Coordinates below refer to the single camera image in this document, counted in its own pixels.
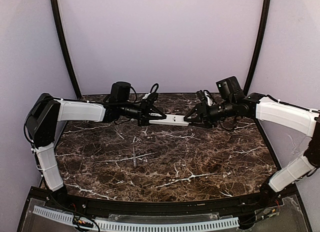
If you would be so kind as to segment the white remote control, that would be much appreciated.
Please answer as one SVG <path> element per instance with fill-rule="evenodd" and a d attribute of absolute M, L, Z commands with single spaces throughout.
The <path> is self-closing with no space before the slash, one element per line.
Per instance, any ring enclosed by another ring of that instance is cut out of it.
<path fill-rule="evenodd" d="M 183 115 L 172 115 L 166 114 L 166 119 L 163 120 L 152 120 L 150 121 L 151 124 L 158 124 L 158 125 L 171 125 L 171 126 L 188 126 L 189 122 L 184 121 Z"/>

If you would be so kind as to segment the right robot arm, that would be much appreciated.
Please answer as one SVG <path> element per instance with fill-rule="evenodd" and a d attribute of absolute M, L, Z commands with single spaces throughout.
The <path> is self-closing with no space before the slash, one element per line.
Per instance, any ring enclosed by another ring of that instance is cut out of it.
<path fill-rule="evenodd" d="M 260 93 L 246 96 L 235 76 L 220 80 L 216 85 L 223 101 L 214 103 L 207 91 L 198 91 L 200 103 L 184 117 L 184 121 L 193 126 L 212 128 L 229 117 L 247 117 L 279 124 L 311 138 L 304 152 L 269 178 L 267 189 L 278 193 L 320 167 L 318 110 L 292 105 Z"/>

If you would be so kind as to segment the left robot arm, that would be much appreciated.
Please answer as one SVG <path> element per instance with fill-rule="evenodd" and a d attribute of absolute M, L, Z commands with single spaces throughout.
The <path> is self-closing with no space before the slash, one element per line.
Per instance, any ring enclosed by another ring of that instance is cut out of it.
<path fill-rule="evenodd" d="M 138 125 L 149 125 L 151 120 L 166 119 L 166 115 L 154 106 L 159 85 L 152 86 L 141 100 L 129 101 L 133 87 L 128 82 L 116 82 L 110 95 L 101 103 L 54 98 L 43 93 L 30 110 L 24 123 L 24 133 L 40 165 L 40 171 L 48 188 L 55 192 L 64 186 L 55 157 L 55 135 L 58 122 L 93 121 L 112 123 L 121 116 L 135 119 Z"/>

